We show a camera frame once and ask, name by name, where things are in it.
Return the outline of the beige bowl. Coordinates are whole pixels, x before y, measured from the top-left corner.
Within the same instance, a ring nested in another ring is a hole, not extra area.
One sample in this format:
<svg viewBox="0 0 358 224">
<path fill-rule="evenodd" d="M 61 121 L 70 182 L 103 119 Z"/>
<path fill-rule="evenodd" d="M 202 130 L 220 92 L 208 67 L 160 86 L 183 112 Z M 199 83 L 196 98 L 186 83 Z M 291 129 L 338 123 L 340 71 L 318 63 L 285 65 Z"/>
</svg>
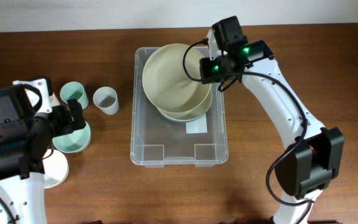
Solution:
<svg viewBox="0 0 358 224">
<path fill-rule="evenodd" d="M 186 122 L 193 121 L 198 119 L 200 116 L 204 115 L 210 108 L 213 100 L 213 92 L 212 89 L 209 90 L 207 97 L 204 99 L 202 103 L 200 103 L 196 108 L 191 109 L 186 112 L 174 113 L 161 110 L 165 115 L 173 118 L 173 119 L 180 119 Z"/>
<path fill-rule="evenodd" d="M 197 80 L 204 55 L 186 44 L 168 44 L 156 50 L 145 63 L 142 84 L 156 107 L 174 113 L 192 110 L 210 92 L 210 84 Z"/>
</svg>

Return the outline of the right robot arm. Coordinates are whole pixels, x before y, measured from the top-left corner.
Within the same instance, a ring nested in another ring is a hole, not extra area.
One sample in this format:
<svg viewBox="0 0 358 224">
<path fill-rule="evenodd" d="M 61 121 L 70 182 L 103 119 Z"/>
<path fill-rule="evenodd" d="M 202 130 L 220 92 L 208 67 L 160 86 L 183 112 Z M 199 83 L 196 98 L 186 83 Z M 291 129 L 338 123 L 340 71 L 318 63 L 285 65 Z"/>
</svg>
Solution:
<svg viewBox="0 0 358 224">
<path fill-rule="evenodd" d="M 202 41 L 209 57 L 200 61 L 201 82 L 242 83 L 258 99 L 275 125 L 285 148 L 265 178 L 273 193 L 274 174 L 283 193 L 271 223 L 307 223 L 322 191 L 339 175 L 344 136 L 339 128 L 327 129 L 301 102 L 285 80 L 273 52 L 263 40 L 249 42 L 236 16 L 213 24 Z"/>
</svg>

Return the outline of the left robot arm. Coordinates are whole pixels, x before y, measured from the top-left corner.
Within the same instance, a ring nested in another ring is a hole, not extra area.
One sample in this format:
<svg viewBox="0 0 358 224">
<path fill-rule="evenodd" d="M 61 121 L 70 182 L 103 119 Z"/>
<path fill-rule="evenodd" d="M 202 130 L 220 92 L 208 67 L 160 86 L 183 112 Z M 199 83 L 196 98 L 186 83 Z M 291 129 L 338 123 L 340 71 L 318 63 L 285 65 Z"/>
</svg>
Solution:
<svg viewBox="0 0 358 224">
<path fill-rule="evenodd" d="M 0 223 L 46 223 L 44 155 L 55 137 L 86 126 L 76 99 L 51 106 L 48 77 L 0 89 Z"/>
</svg>

